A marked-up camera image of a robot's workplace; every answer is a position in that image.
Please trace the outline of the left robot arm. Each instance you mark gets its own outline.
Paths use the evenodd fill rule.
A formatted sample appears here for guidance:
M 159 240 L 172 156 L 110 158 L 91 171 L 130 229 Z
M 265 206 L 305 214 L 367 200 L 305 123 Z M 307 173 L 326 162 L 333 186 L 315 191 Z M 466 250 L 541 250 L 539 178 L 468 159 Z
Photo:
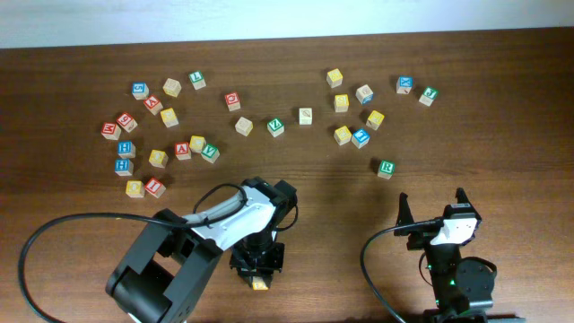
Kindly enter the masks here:
M 124 255 L 107 294 L 135 322 L 183 322 L 194 310 L 226 250 L 230 268 L 264 290 L 283 268 L 281 222 L 297 208 L 296 189 L 246 179 L 229 199 L 203 212 L 159 211 Z

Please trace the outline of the yellow block back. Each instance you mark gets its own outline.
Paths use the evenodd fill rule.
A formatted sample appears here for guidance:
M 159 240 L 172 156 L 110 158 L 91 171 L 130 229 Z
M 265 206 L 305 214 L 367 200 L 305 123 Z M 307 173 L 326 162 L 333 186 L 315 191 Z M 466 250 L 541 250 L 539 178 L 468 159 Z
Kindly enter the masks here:
M 343 78 L 344 77 L 338 68 L 330 70 L 326 74 L 326 81 L 331 88 L 340 86 L 343 83 Z

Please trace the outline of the yellow S block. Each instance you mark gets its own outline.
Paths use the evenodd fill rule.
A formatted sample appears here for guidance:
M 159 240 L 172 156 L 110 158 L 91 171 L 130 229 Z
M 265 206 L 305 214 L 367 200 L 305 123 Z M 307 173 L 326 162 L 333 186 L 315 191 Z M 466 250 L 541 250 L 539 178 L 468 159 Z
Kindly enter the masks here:
M 259 276 L 253 276 L 251 278 L 251 287 L 254 291 L 267 291 L 269 289 L 265 280 Z

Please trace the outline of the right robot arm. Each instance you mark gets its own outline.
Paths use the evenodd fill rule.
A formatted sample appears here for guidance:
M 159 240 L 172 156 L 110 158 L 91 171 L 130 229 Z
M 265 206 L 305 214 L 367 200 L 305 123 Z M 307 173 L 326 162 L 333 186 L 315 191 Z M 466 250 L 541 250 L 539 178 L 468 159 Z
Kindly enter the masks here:
M 408 250 L 422 250 L 430 272 L 437 308 L 423 312 L 425 322 L 486 322 L 493 306 L 497 267 L 477 257 L 463 258 L 460 249 L 474 239 L 482 217 L 458 188 L 457 201 L 446 205 L 441 217 L 427 222 L 413 219 L 407 194 L 399 196 L 397 236 L 408 238 Z

